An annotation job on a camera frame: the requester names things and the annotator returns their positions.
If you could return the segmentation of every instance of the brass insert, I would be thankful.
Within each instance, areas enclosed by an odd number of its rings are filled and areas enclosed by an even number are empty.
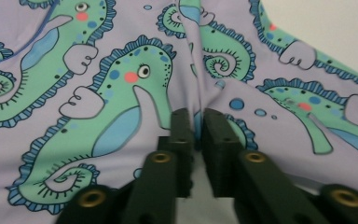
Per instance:
[[[92,189],[80,196],[78,204],[82,207],[95,207],[106,199],[106,194],[100,190]]]

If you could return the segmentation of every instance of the pink cheek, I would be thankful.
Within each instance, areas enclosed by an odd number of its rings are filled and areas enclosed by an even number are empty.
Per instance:
[[[124,80],[126,80],[128,83],[134,83],[138,81],[138,75],[133,72],[128,72],[126,75],[124,75]]]
[[[305,110],[305,111],[311,111],[312,110],[312,107],[309,104],[306,104],[306,103],[299,103],[297,106],[300,107],[302,110]]]
[[[89,19],[89,14],[86,12],[79,12],[76,14],[76,18],[78,21],[86,21]]]

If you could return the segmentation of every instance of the brass screw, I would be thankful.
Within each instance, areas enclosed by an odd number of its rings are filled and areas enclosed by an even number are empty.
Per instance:
[[[260,153],[257,152],[252,152],[252,153],[248,153],[245,156],[246,160],[248,161],[252,161],[252,162],[263,162],[266,160],[266,157],[263,156]]]
[[[80,196],[78,204],[82,207],[95,207],[106,199],[106,194],[98,189],[92,189]]]
[[[158,163],[163,163],[163,162],[167,162],[170,160],[171,160],[171,157],[165,153],[158,153],[158,154],[153,155],[153,157],[152,157],[152,161],[158,162]]]
[[[358,195],[346,189],[335,189],[331,192],[331,196],[341,204],[348,207],[358,207]]]

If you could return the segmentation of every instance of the seahorse eye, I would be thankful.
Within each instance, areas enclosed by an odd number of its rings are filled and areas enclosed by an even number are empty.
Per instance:
[[[90,6],[87,5],[87,3],[79,3],[76,5],[76,11],[78,12],[84,12],[89,8]]]
[[[150,67],[149,65],[142,65],[139,67],[138,69],[138,77],[141,77],[141,78],[147,78],[150,76]]]

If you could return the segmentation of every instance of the printed fabric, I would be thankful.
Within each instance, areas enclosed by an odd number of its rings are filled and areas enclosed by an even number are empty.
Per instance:
[[[180,108],[196,137],[215,109],[299,183],[358,189],[358,73],[259,0],[10,0],[0,223],[54,223],[80,189],[132,181]]]

